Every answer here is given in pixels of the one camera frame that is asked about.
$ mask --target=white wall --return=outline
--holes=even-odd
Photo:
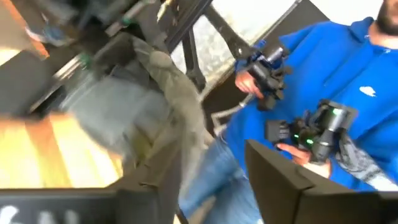
[[[349,25],[365,17],[377,17],[382,0],[311,0],[330,20]]]

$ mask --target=hoodie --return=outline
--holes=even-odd
[[[246,172],[245,140],[253,139],[274,149],[264,138],[268,119],[288,122],[314,112],[321,99],[356,108],[359,112],[349,130],[356,147],[367,152],[393,181],[398,181],[398,50],[369,41],[371,17],[351,26],[322,22],[280,38],[291,51],[286,64],[293,74],[285,77],[285,98],[271,111],[257,110],[253,100],[233,115],[225,139]],[[257,44],[262,47],[264,41]],[[236,63],[236,70],[244,62]],[[280,152],[291,159],[288,152]],[[330,179],[357,191],[382,189],[354,177],[331,157]]]

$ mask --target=blue jeans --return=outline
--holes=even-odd
[[[180,196],[181,211],[190,218],[211,196],[216,201],[203,224],[262,223],[250,183],[221,138],[206,151],[187,193]]]

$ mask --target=white logo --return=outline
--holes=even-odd
[[[0,224],[11,224],[12,219],[19,212],[18,208],[8,205],[0,209]]]
[[[371,97],[376,96],[376,92],[370,86],[362,86],[361,88],[359,88],[359,90],[368,96],[371,96]]]

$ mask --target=gray fabric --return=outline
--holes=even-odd
[[[105,148],[133,159],[145,159],[170,107],[161,93],[132,82],[87,78],[62,105]]]
[[[183,150],[183,184],[180,192],[184,193],[204,152],[205,117],[199,94],[194,84],[175,66],[169,55],[156,51],[141,39],[136,37],[132,39],[138,60],[158,83],[164,92],[165,99],[174,111],[175,116],[169,120],[168,128],[165,130],[172,131],[174,122],[183,124],[182,130],[179,131],[182,133]],[[160,149],[163,145],[163,141],[156,141],[154,149]]]
[[[95,71],[81,72],[70,80],[61,110],[73,114],[95,141],[135,165],[178,139],[183,150],[183,191],[205,148],[205,119],[197,90],[169,55],[132,39],[137,59],[161,91],[101,77]]]
[[[339,165],[354,177],[366,182],[376,190],[397,191],[395,184],[374,159],[364,150],[357,148],[346,134],[340,140],[340,152],[336,155]]]

